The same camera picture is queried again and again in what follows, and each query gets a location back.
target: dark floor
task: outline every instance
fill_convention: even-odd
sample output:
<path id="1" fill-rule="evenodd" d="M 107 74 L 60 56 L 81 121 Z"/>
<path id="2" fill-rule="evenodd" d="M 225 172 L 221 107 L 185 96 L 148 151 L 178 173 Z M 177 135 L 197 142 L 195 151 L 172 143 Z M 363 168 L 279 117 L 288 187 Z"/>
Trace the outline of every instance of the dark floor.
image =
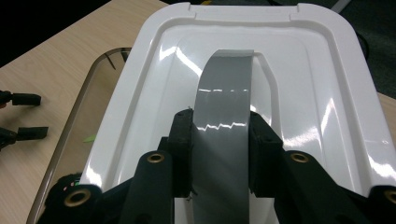
<path id="1" fill-rule="evenodd" d="M 0 66 L 14 60 L 109 0 L 3 0 L 0 3 Z M 187 0 L 163 0 L 183 2 Z M 276 0 L 282 5 L 299 2 L 331 7 L 337 0 Z M 197 4 L 201 0 L 192 0 Z M 212 0 L 211 5 L 268 6 L 267 0 Z M 377 91 L 396 99 L 396 1 L 352 0 L 341 12 L 368 43 L 368 65 Z"/>

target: duct tape roll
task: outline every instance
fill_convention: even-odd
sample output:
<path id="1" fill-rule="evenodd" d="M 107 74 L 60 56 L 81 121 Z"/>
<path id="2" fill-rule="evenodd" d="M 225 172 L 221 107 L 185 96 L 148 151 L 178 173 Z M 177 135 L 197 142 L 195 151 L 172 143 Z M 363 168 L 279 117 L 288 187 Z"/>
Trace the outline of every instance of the duct tape roll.
<path id="1" fill-rule="evenodd" d="M 201 76 L 191 153 L 195 224 L 248 223 L 248 121 L 253 50 L 218 50 Z"/>

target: white container lid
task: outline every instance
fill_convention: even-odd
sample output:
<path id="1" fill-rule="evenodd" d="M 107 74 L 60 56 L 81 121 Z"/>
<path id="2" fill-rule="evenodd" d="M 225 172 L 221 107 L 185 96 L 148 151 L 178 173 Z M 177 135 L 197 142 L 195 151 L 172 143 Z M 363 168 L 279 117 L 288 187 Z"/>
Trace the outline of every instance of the white container lid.
<path id="1" fill-rule="evenodd" d="M 81 183 L 108 190 L 156 150 L 176 112 L 194 106 L 218 49 L 254 49 L 250 109 L 286 150 L 313 155 L 336 183 L 367 195 L 396 186 L 396 154 L 353 28 L 324 7 L 191 6 L 153 14 L 142 27 L 107 108 Z M 274 223 L 270 201 L 251 199 L 250 223 Z M 176 223 L 189 208 L 176 202 Z"/>

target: wooden table surface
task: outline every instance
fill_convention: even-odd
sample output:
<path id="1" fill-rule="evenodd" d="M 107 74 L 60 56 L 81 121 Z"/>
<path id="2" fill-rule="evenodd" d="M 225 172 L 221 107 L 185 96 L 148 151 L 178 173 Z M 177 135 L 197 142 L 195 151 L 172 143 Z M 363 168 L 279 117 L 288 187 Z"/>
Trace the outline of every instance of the wooden table surface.
<path id="1" fill-rule="evenodd" d="M 7 106 L 0 126 L 49 126 L 47 138 L 19 142 L 0 152 L 0 223 L 25 223 L 52 153 L 92 63 L 108 50 L 131 47 L 143 22 L 166 4 L 157 0 L 112 0 L 18 59 L 0 68 L 0 90 L 31 92 L 42 105 Z M 396 100 L 382 94 L 393 141 Z"/>

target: green object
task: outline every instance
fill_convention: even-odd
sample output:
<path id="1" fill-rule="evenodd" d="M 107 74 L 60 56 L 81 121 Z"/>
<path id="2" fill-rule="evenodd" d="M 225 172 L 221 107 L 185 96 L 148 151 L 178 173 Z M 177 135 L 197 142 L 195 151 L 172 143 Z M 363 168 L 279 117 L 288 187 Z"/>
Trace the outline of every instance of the green object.
<path id="1" fill-rule="evenodd" d="M 91 136 L 85 138 L 84 141 L 82 141 L 82 142 L 83 142 L 83 143 L 90 143 L 90 142 L 95 141 L 95 138 L 96 138 L 96 134 L 93 134 L 93 135 L 91 135 Z"/>

